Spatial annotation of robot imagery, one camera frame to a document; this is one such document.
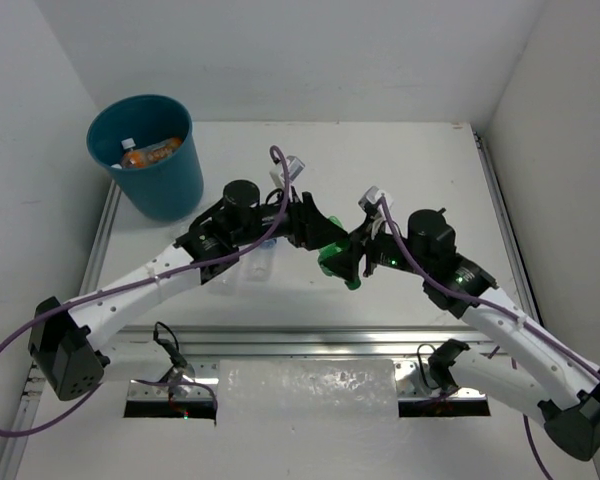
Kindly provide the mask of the orange label bottle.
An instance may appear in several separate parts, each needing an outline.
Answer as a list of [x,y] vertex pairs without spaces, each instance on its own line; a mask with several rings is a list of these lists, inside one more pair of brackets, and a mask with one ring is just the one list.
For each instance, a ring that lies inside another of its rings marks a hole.
[[181,146],[182,140],[171,137],[146,147],[138,148],[133,138],[121,141],[124,154],[118,163],[122,169],[138,169],[155,165],[171,157]]

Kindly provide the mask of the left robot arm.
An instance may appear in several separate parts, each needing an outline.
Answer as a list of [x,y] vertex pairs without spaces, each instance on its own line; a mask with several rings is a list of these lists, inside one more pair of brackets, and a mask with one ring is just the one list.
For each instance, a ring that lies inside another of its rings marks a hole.
[[30,354],[61,401],[75,400],[102,382],[175,379],[187,362],[174,343],[117,342],[116,334],[168,299],[219,276],[262,239],[284,237],[311,251],[346,236],[308,192],[263,204],[253,182],[232,181],[185,234],[143,266],[64,305],[55,298],[39,304],[36,313],[43,320],[31,331]]

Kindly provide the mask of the crushed green bottle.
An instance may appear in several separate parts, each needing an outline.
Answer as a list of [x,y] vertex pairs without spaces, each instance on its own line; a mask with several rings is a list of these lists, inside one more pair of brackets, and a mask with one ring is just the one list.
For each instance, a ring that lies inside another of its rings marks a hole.
[[359,264],[362,258],[362,234],[355,228],[348,237],[319,249],[318,265],[327,277],[341,280],[346,288],[354,291],[361,286]]

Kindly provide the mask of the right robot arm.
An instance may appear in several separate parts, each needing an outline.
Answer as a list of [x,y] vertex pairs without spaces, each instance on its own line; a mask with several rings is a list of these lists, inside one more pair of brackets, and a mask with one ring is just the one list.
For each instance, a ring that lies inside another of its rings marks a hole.
[[378,266],[422,275],[434,305],[488,336],[522,367],[493,365],[451,339],[422,367],[422,392],[485,392],[541,425],[571,457],[590,460],[600,448],[600,367],[521,310],[486,270],[458,253],[455,240],[443,211],[411,214],[405,236],[381,214],[370,214],[347,238],[321,249],[319,265],[350,289]]

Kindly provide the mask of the blue label bottle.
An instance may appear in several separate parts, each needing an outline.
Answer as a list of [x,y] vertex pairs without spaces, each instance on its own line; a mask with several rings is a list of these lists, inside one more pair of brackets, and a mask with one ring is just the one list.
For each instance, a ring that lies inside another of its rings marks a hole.
[[266,282],[271,277],[276,245],[276,239],[268,239],[247,255],[246,281]]

